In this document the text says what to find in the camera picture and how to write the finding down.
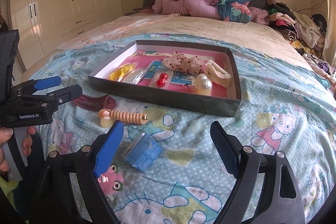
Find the human hand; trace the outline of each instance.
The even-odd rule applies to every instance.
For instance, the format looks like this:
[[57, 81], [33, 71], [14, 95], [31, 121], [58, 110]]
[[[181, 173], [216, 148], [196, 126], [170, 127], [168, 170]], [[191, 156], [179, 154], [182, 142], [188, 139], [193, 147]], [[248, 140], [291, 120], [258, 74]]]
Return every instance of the human hand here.
[[[33, 140], [30, 135], [34, 135], [36, 133], [36, 129], [34, 127], [28, 127], [27, 129], [27, 137], [22, 142], [23, 154], [28, 157], [32, 152], [31, 146]], [[0, 127], [0, 175], [4, 175], [5, 172], [9, 171], [8, 163], [4, 157], [1, 145], [7, 142], [11, 136], [13, 135], [13, 129]]]

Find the drawer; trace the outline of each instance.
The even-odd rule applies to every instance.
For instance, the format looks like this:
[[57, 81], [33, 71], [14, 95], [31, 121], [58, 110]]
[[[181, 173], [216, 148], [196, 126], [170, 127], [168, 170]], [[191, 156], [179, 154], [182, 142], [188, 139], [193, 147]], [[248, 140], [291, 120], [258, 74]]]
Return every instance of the drawer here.
[[95, 20], [96, 18], [94, 12], [89, 12], [84, 15], [74, 17], [58, 25], [59, 33], [61, 35], [67, 34], [68, 32], [75, 30], [78, 27], [84, 26]]
[[80, 26], [74, 30], [71, 30], [70, 32], [67, 32], [61, 36], [62, 42], [68, 42], [69, 40], [81, 35], [82, 33], [85, 33], [89, 30], [94, 29], [95, 27], [99, 26], [99, 22], [97, 20], [93, 20], [92, 22], [88, 22], [83, 26]]

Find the hello kitty bedsheet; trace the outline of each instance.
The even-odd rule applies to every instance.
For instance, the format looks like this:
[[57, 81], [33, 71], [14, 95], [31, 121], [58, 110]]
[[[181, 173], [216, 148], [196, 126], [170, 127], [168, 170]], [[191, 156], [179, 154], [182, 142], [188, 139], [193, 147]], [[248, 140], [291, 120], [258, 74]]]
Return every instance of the hello kitty bedsheet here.
[[[113, 159], [120, 171], [110, 180], [119, 180], [125, 187], [110, 193], [108, 199], [120, 221], [124, 224], [213, 223], [235, 183], [210, 138], [210, 125], [218, 120], [243, 145], [251, 145], [266, 154], [277, 150], [286, 153], [298, 181], [308, 222], [336, 181], [336, 101], [328, 90], [329, 83], [313, 72], [222, 41], [189, 35], [145, 34], [58, 53], [32, 78], [59, 75], [61, 87], [80, 84], [84, 94], [102, 96], [90, 87], [88, 74], [128, 43], [144, 39], [230, 48], [236, 60], [243, 100], [234, 118], [223, 118], [115, 97], [117, 110], [145, 112], [150, 121], [142, 126], [125, 126], [123, 141]], [[54, 113], [52, 124], [39, 126], [38, 132], [47, 156], [52, 150], [61, 154], [77, 151], [107, 129], [99, 126], [97, 113], [68, 103]], [[140, 132], [150, 134], [164, 150], [145, 173], [130, 167], [120, 157]], [[76, 177], [71, 178], [81, 215], [89, 219]], [[262, 181], [262, 177], [258, 178], [246, 219], [255, 211]]]

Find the electrical cord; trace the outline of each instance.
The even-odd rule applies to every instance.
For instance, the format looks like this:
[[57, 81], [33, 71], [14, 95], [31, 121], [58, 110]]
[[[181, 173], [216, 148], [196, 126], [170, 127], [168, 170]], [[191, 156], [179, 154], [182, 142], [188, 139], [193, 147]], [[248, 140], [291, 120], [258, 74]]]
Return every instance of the electrical cord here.
[[297, 11], [297, 13], [298, 12], [300, 12], [300, 11], [303, 11], [303, 10], [315, 10], [315, 9], [318, 9], [318, 8], [321, 8], [322, 7], [322, 4], [325, 2], [326, 0], [323, 0], [321, 3], [319, 3], [319, 4], [316, 4], [315, 6], [313, 6], [313, 7], [310, 7], [310, 8], [306, 8], [306, 9], [302, 9], [302, 10], [299, 10], [299, 11]]

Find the clear plastic packet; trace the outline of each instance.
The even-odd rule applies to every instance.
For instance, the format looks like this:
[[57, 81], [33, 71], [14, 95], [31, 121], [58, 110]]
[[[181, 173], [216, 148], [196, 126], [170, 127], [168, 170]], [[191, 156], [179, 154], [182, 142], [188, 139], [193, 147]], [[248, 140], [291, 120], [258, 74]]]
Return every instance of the clear plastic packet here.
[[107, 79], [111, 80], [111, 81], [121, 82], [130, 72], [132, 72], [135, 69], [137, 64], [139, 64], [139, 63], [135, 62], [135, 63], [124, 64], [124, 65], [120, 66], [119, 68], [115, 69], [107, 77]]
[[158, 70], [155, 72], [149, 86], [159, 89], [167, 89], [173, 77], [171, 70]]
[[134, 69], [132, 72], [126, 75], [126, 77], [124, 77], [122, 82], [136, 85], [142, 80], [146, 72], [147, 72], [147, 69]]

